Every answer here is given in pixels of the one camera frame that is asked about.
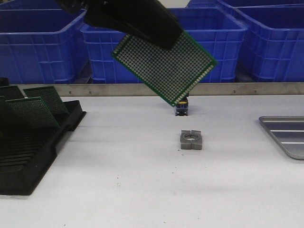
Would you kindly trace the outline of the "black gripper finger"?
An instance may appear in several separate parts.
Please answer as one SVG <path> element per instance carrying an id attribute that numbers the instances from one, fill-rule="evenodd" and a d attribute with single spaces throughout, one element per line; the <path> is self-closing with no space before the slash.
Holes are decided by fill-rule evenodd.
<path id="1" fill-rule="evenodd" d="M 84 22 L 133 35 L 171 49 L 183 33 L 176 17 L 158 0 L 57 0 L 66 12 L 86 10 Z"/>

